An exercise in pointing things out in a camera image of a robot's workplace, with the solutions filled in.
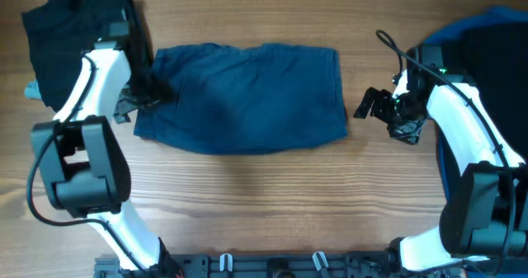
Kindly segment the dark blue shorts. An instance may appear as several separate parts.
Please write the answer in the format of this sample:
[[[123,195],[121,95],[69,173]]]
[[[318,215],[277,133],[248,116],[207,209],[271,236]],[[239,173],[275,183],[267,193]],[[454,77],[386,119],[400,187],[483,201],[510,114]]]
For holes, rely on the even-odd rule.
[[[346,138],[339,53],[304,45],[159,49],[172,99],[141,109],[134,134],[195,153],[264,154]]]

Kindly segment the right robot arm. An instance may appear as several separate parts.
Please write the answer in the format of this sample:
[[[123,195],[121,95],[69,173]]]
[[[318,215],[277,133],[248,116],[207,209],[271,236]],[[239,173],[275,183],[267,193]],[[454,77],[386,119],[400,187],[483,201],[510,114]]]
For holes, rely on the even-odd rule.
[[[439,224],[394,239],[380,270],[420,276],[461,267],[485,276],[527,273],[527,162],[504,139],[466,69],[439,45],[397,53],[393,91],[370,88],[357,119],[382,120],[390,138],[414,145],[432,120],[440,131],[446,203]]]

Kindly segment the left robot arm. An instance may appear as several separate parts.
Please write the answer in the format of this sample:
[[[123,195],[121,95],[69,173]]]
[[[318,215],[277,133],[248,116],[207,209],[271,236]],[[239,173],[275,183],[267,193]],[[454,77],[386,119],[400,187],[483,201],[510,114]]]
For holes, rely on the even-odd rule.
[[[51,122],[31,131],[35,162],[26,201],[44,224],[91,225],[117,255],[118,276],[182,277],[130,200],[130,169],[111,128],[129,81],[140,78],[143,50],[137,26],[119,21],[82,51],[68,100]]]

